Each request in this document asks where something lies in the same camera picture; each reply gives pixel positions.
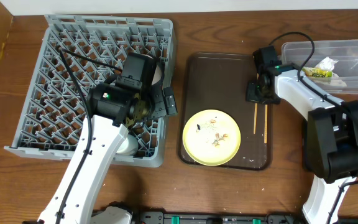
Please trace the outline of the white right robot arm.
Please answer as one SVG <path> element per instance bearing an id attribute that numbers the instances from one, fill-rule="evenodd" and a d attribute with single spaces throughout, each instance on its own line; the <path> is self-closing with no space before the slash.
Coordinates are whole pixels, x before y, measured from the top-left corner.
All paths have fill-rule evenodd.
<path id="1" fill-rule="evenodd" d="M 246 100 L 260 105 L 287 101 L 304 117 L 303 162 L 314 174 L 302 208 L 306 223 L 336 223 L 348 188 L 358 185 L 358 101 L 345 102 L 311 81 L 293 63 L 284 65 L 272 45 L 253 54 L 257 78 Z"/>

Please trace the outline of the yellow plate with crumbs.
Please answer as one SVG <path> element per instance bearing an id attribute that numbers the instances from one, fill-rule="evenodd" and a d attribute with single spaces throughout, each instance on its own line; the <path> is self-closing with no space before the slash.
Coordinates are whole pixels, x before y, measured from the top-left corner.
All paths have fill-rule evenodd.
<path id="1" fill-rule="evenodd" d="M 182 143 L 187 154 L 204 166 L 220 166 L 230 161 L 241 145 L 236 121 L 219 110 L 203 110 L 185 124 Z"/>

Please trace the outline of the pink bowl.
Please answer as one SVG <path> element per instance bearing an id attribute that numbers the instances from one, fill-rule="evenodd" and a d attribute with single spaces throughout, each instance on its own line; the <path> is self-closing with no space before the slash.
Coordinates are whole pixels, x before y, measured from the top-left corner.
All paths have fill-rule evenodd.
<path id="1" fill-rule="evenodd" d="M 162 66 L 161 62 L 159 61 L 159 59 L 156 59 L 155 57 L 152 57 L 150 55 L 144 54 L 144 56 L 146 56 L 148 58 L 152 58 L 152 59 L 154 59 L 156 61 L 157 66 L 156 66 L 154 77 L 153 77 L 153 80 L 152 80 L 152 86 L 162 84 L 163 79 L 165 77 L 165 74 L 164 74 L 163 66 Z"/>

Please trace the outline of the white tissue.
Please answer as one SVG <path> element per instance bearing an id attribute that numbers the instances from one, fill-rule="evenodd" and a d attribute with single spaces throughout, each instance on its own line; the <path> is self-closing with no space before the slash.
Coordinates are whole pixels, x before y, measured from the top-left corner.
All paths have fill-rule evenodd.
<path id="1" fill-rule="evenodd" d="M 338 60 L 334 60 L 329 57 L 322 59 L 322 61 L 320 61 L 315 68 L 325 71 L 325 74 L 324 76 L 313 77 L 312 80 L 316 83 L 322 83 L 333 87 L 347 87 L 347 84 L 339 78 L 339 75 L 333 72 L 336 63 L 338 63 Z"/>

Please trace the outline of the wooden chopstick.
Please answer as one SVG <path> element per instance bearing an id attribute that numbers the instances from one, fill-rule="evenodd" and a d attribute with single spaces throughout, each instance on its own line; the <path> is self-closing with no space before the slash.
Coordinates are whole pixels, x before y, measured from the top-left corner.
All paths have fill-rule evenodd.
<path id="1" fill-rule="evenodd" d="M 264 106 L 264 144 L 267 144 L 267 133 L 268 133 L 268 105 Z"/>
<path id="2" fill-rule="evenodd" d="M 257 108 L 258 108 L 258 104 L 255 103 L 255 104 L 254 104 L 254 126 L 253 126 L 253 134 L 256 134 L 256 129 L 257 129 Z"/>

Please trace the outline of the cream white cup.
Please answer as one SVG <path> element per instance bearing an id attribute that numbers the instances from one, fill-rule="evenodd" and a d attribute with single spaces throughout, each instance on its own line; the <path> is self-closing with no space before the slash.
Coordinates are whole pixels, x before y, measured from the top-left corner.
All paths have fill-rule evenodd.
<path id="1" fill-rule="evenodd" d="M 137 139 L 128 135 L 124 142 L 121 144 L 116 154 L 124 155 L 124 156 L 133 156 L 138 151 L 138 142 Z"/>

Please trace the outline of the green snack bar wrapper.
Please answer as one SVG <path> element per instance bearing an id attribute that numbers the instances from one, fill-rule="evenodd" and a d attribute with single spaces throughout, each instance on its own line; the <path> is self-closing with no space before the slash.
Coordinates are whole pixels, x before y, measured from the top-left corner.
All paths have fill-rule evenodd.
<path id="1" fill-rule="evenodd" d="M 321 68 L 303 67 L 302 71 L 307 77 L 312 78 L 331 78 L 333 76 L 332 71 L 324 70 Z"/>

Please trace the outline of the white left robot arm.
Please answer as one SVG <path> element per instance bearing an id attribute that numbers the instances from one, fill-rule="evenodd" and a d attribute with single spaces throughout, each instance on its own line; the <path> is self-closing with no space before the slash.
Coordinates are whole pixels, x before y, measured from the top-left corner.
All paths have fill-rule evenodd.
<path id="1" fill-rule="evenodd" d="M 149 55 L 130 53 L 120 74 L 90 89 L 85 95 L 67 63 L 62 60 L 81 102 L 85 120 L 74 155 L 53 198 L 37 223 L 132 223 L 133 213 L 123 206 L 108 206 L 93 213 L 94 204 L 119 148 L 129 145 L 129 128 L 137 122 L 176 115 L 171 87 L 154 76 L 162 70 Z"/>

